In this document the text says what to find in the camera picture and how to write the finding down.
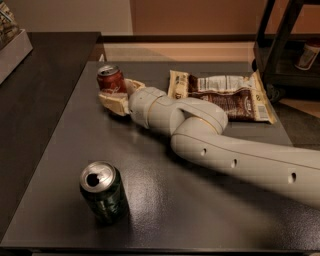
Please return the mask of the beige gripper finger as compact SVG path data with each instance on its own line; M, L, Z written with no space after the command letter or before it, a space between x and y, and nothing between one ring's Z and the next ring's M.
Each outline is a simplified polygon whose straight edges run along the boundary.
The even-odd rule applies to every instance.
M125 79L125 86L128 96L131 96L137 90L144 88L145 84L137 80Z
M126 93L108 94L100 92L98 97L101 104L112 113L119 116L126 116L129 114L129 98Z

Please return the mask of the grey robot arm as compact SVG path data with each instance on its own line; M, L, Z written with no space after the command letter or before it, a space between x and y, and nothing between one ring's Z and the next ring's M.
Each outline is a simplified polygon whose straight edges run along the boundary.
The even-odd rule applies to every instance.
M104 107L168 136L181 158L320 208L319 151L225 136L226 113L207 101L174 100L130 79L98 84Z

